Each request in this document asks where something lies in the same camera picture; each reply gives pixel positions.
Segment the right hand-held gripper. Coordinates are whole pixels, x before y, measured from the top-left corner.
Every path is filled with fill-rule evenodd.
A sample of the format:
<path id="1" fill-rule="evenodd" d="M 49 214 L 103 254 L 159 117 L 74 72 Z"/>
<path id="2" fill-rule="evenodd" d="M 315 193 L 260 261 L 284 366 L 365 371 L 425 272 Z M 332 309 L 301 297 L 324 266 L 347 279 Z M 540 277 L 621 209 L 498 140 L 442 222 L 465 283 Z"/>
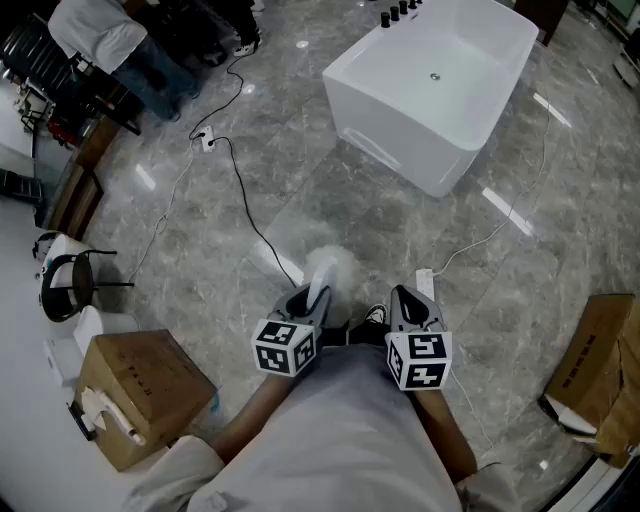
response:
<path id="1" fill-rule="evenodd" d="M 452 365 L 452 333 L 440 307 L 418 289 L 397 285 L 391 292 L 391 330 L 385 336 L 386 363 L 401 391 L 440 390 Z"/>

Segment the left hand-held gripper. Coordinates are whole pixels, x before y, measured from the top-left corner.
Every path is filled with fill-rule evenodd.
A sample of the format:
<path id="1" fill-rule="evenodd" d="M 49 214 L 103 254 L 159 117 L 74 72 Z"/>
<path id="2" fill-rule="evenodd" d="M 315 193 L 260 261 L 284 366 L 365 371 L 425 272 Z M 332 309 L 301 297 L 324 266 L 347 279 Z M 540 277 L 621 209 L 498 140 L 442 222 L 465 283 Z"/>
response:
<path id="1" fill-rule="evenodd" d="M 261 319 L 251 337 L 256 367 L 263 372 L 296 377 L 318 354 L 318 338 L 329 314 L 332 291 L 325 286 L 313 304 L 312 319 L 307 297 L 310 285 L 282 295 L 272 311 Z"/>

